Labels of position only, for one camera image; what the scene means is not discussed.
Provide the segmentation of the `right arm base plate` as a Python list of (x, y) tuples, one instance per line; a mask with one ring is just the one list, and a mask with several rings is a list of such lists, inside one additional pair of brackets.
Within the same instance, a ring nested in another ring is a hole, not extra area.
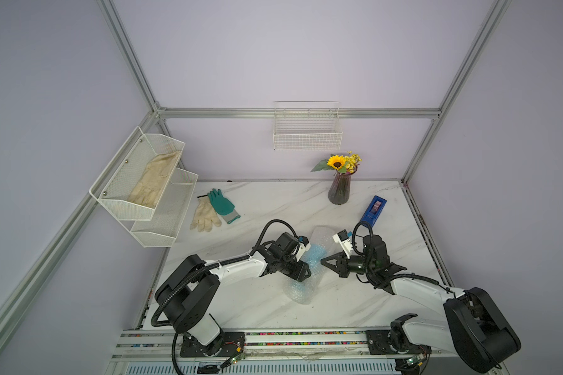
[(396, 334), (391, 329), (365, 331), (369, 354), (372, 356), (390, 356), (431, 353), (428, 345), (410, 343), (403, 334)]

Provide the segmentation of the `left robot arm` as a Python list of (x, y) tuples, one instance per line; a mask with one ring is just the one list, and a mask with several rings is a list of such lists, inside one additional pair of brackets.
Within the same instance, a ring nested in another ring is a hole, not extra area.
[(191, 255), (157, 289), (157, 308), (150, 324), (154, 328), (172, 327), (175, 333), (186, 334), (204, 347), (212, 345), (223, 337), (220, 325), (209, 314), (218, 289), (274, 273), (305, 281), (311, 269), (302, 256), (310, 247), (307, 237), (285, 232), (274, 241), (260, 243), (248, 253), (229, 259), (206, 261)]

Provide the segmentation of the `blue plastic wine glass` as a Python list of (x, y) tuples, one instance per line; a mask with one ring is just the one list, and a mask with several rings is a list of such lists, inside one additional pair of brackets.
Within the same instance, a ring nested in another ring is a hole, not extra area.
[(295, 300), (308, 300), (317, 291), (324, 267), (320, 261), (327, 256), (327, 251), (322, 245), (312, 245), (311, 249), (307, 251), (302, 260), (310, 267), (311, 276), (305, 281), (290, 280), (286, 285), (286, 293), (291, 299)]

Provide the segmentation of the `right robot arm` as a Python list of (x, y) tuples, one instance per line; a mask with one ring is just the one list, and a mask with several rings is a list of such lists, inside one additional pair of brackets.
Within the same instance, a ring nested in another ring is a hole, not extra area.
[(427, 361), (437, 348), (458, 355), (470, 369), (486, 373), (522, 348), (519, 336), (485, 290), (450, 287), (409, 273), (406, 267), (391, 262), (386, 243), (377, 234), (362, 238), (361, 251), (348, 231), (340, 231), (332, 239), (342, 251), (322, 259), (322, 266), (341, 278), (352, 273), (363, 276), (374, 289), (409, 299), (438, 316), (427, 319), (407, 312), (394, 319), (381, 338), (369, 332), (371, 352), (412, 352)]

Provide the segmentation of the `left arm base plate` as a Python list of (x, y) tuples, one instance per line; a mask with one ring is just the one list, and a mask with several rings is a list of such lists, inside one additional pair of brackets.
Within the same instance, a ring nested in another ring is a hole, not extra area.
[(202, 345), (189, 333), (184, 334), (177, 354), (181, 358), (228, 358), (243, 351), (246, 334), (222, 331), (209, 345)]

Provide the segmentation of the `clear bubble wrap sheet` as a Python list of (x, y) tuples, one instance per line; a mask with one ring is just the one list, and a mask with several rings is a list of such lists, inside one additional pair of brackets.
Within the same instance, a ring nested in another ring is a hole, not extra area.
[(335, 234), (336, 231), (332, 227), (314, 228), (309, 237), (311, 247), (301, 258), (309, 266), (311, 276), (304, 281), (288, 279), (283, 287), (286, 296), (295, 303), (309, 305), (314, 299), (323, 274), (327, 270), (322, 266), (321, 261), (323, 258), (331, 256), (336, 248), (336, 243), (332, 239)]

